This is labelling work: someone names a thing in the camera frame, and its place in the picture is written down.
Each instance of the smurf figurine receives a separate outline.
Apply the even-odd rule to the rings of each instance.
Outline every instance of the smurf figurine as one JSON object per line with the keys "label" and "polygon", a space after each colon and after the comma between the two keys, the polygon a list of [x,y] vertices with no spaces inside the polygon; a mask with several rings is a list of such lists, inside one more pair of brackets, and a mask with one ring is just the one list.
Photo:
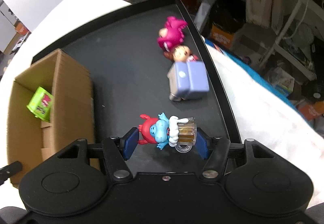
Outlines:
{"label": "smurf figurine", "polygon": [[176,116],[171,116],[170,119],[163,113],[159,114],[158,118],[151,118],[146,114],[140,115],[146,121],[138,126],[138,130],[142,133],[143,140],[139,140],[138,144],[146,145],[157,144],[161,150],[169,144],[175,147],[178,141],[179,128],[178,123],[187,123],[187,118],[179,119]]}

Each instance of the pink dinosaur toy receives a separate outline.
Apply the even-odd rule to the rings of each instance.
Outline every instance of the pink dinosaur toy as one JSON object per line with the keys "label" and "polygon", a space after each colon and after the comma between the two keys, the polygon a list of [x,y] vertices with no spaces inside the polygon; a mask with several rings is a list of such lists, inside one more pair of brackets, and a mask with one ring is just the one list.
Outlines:
{"label": "pink dinosaur toy", "polygon": [[169,16],[164,26],[165,28],[159,31],[158,44],[160,48],[170,52],[183,42],[184,34],[182,29],[187,26],[187,22]]}

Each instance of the lavender box toy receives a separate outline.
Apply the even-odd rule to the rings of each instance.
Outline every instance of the lavender box toy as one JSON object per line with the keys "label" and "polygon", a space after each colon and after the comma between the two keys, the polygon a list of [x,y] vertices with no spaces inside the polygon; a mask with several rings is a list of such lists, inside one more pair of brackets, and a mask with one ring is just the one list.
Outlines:
{"label": "lavender box toy", "polygon": [[167,74],[170,100],[198,99],[209,91],[205,64],[202,61],[175,62]]}

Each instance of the white sheet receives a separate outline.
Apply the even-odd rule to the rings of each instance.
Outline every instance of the white sheet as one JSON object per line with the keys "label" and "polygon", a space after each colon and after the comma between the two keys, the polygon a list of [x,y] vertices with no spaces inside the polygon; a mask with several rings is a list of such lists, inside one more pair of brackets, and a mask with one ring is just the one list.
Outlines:
{"label": "white sheet", "polygon": [[[13,58],[0,82],[0,166],[7,164],[6,118],[12,82],[43,48],[103,14],[129,5],[122,0],[63,0],[40,23]],[[289,106],[258,85],[233,61],[208,47],[231,103],[242,140],[254,138],[305,171],[315,191],[310,206],[324,202],[324,140]],[[8,181],[0,186],[0,208],[23,207]]]}
{"label": "white sheet", "polygon": [[306,172],[314,184],[308,207],[324,202],[323,138],[230,58],[207,47],[231,103],[242,142],[254,138]]}

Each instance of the beer mug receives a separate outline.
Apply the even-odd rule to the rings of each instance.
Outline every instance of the beer mug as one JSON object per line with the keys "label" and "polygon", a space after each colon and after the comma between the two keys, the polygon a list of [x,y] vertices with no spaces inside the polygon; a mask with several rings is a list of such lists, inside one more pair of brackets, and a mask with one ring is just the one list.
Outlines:
{"label": "beer mug", "polygon": [[195,118],[188,118],[187,123],[178,123],[179,134],[175,149],[180,153],[187,153],[196,143],[197,125]]}

